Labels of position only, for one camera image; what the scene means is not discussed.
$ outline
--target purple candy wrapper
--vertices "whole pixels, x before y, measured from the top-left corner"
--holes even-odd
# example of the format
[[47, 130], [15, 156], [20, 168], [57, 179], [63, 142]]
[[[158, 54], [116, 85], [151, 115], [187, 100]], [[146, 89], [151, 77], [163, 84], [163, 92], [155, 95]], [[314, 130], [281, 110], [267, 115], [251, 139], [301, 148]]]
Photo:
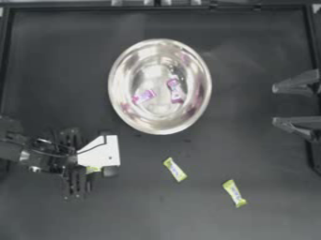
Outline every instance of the purple candy wrapper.
[[140, 95], [135, 95], [132, 98], [131, 98], [131, 101], [134, 104], [140, 104], [143, 103], [144, 101], [155, 98], [156, 94], [152, 90], [146, 90], [143, 94]]
[[167, 81], [167, 86], [171, 91], [171, 96], [170, 96], [171, 103], [183, 103], [186, 94], [183, 92], [180, 82], [176, 79], [170, 79]]

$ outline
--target black table surface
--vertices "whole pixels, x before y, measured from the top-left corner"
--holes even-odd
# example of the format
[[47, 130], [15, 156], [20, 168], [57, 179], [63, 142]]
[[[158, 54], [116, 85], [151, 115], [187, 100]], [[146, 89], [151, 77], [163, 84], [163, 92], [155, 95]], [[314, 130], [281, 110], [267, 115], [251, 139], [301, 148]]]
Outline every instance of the black table surface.
[[[213, 77], [202, 118], [170, 136], [130, 128], [107, 95], [114, 60], [148, 38], [190, 45]], [[57, 177], [12, 168], [0, 183], [0, 239], [317, 239], [321, 178], [303, 141], [271, 126], [274, 116], [318, 114], [315, 98], [271, 93], [309, 69], [301, 11], [17, 12], [4, 113], [31, 135], [80, 127], [91, 139], [111, 129], [122, 169], [84, 201], [64, 202]], [[167, 157], [188, 175], [180, 184]], [[222, 189], [229, 179], [249, 201], [239, 209]]]

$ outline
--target metal bowl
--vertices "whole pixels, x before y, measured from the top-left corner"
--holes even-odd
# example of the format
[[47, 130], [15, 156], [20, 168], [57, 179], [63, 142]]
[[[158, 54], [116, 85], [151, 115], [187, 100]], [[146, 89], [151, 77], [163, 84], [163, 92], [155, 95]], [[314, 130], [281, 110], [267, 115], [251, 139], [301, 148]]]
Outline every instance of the metal bowl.
[[172, 134], [194, 124], [211, 98], [211, 75], [198, 53], [170, 39], [144, 40], [110, 71], [110, 101], [135, 129]]

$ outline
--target candy wrapper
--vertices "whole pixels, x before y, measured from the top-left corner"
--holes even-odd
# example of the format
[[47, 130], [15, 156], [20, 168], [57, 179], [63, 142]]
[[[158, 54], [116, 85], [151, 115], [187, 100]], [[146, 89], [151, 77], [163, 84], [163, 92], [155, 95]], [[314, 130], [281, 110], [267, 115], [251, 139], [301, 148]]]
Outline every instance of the candy wrapper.
[[131, 98], [131, 101], [134, 104], [140, 104], [143, 103], [144, 101], [155, 98], [155, 92], [152, 90], [146, 90], [143, 94], [140, 95], [135, 95], [132, 98]]
[[176, 182], [182, 182], [186, 178], [187, 175], [183, 172], [183, 170], [176, 166], [176, 164], [174, 163], [172, 158], [167, 158], [166, 161], [163, 162], [164, 166], [168, 168]]
[[167, 81], [167, 86], [171, 91], [171, 103], [183, 103], [186, 99], [186, 93], [182, 89], [180, 82], [176, 79], [170, 79]]
[[234, 202], [235, 202], [235, 207], [241, 207], [242, 205], [247, 204], [247, 201], [245, 199], [242, 199], [241, 193], [238, 191], [238, 188], [235, 186], [235, 183], [233, 180], [229, 180], [225, 184], [223, 184], [223, 188], [225, 190], [229, 192]]

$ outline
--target robotic arm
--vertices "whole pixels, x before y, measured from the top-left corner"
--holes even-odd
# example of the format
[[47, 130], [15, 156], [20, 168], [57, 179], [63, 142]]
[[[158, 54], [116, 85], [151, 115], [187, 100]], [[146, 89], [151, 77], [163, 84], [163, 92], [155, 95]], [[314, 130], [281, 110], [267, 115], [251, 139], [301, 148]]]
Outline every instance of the robotic arm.
[[60, 175], [64, 199], [81, 198], [91, 192], [92, 173], [104, 177], [118, 174], [118, 138], [101, 133], [84, 144], [77, 128], [32, 138], [24, 135], [19, 121], [0, 116], [0, 159], [27, 166], [35, 173]]

